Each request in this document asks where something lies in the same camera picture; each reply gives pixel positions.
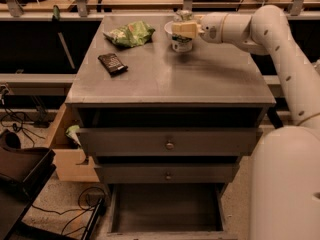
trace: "green chip bag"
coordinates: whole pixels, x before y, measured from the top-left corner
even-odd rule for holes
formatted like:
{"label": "green chip bag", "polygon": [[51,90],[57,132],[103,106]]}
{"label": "green chip bag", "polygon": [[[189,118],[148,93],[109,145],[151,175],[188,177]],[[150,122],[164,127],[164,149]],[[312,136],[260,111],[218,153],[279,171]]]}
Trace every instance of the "green chip bag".
{"label": "green chip bag", "polygon": [[144,45],[154,31],[155,29],[144,21],[136,21],[103,34],[113,44],[131,48]]}

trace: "robotic arm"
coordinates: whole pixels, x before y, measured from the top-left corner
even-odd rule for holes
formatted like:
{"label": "robotic arm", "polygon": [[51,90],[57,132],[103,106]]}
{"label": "robotic arm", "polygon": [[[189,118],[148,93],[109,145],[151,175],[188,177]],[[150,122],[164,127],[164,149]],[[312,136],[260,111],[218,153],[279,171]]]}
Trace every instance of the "robotic arm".
{"label": "robotic arm", "polygon": [[295,126],[266,134],[253,153],[250,240],[320,239],[320,76],[294,41],[283,11],[210,13],[173,33],[270,54]]}

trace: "concrete floor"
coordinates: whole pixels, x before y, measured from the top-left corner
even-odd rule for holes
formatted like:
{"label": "concrete floor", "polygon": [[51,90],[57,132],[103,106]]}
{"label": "concrete floor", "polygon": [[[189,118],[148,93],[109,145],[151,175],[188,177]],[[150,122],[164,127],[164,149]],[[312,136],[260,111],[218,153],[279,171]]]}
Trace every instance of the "concrete floor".
{"label": "concrete floor", "polygon": [[[10,122],[5,122],[7,127],[0,126],[0,131],[4,128],[10,127]],[[34,128],[31,125],[25,125],[26,129],[41,136],[31,134],[28,135],[35,141],[35,146],[41,146],[43,138],[46,137],[47,129]],[[23,147],[32,147],[32,142],[23,134],[22,131],[18,133]],[[225,214],[226,226],[228,233],[233,233],[238,236],[239,240],[248,239],[248,221],[249,221],[249,203],[250,203],[250,171],[251,171],[251,157],[244,157],[240,163],[240,170],[238,171],[234,181],[228,185],[223,197],[222,206]],[[82,191],[90,187],[101,187],[99,183],[79,183],[79,182],[63,182],[60,181],[54,173],[51,179],[38,196],[34,205],[46,210],[53,210],[63,212],[69,209],[77,209],[78,198]],[[35,208],[31,208],[24,218],[24,222],[29,225],[46,229],[55,233],[61,233],[67,223],[79,215],[82,211],[73,211],[64,215],[57,215],[55,213],[43,212]],[[108,239],[108,212],[98,222],[95,232],[91,239]],[[68,224],[63,233],[72,232],[81,228],[86,224],[90,212],[84,216],[80,216],[72,223]],[[80,239],[80,234],[83,230],[71,234],[75,239]]]}

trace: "cardboard box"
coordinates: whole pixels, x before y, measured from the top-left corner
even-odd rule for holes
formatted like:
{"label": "cardboard box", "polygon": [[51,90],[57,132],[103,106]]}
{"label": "cardboard box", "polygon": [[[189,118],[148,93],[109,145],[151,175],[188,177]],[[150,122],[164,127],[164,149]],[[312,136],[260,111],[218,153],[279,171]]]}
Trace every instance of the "cardboard box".
{"label": "cardboard box", "polygon": [[52,148],[56,154],[54,164],[61,181],[99,182],[92,157],[89,157],[88,164],[83,164],[85,153],[81,149],[72,149],[72,142],[65,134],[66,129],[75,124],[72,110],[62,104],[48,129],[44,146]]}

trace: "round knob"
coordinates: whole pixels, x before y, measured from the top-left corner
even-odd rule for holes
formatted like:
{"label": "round knob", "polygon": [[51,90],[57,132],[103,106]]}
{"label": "round knob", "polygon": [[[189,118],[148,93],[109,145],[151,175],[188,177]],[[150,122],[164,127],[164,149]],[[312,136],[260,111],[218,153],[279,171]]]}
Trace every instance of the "round knob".
{"label": "round knob", "polygon": [[171,179],[172,179],[171,173],[167,172],[166,173],[166,180],[171,180]]}
{"label": "round knob", "polygon": [[171,141],[168,141],[166,143],[166,149],[173,150],[174,149],[174,144]]}

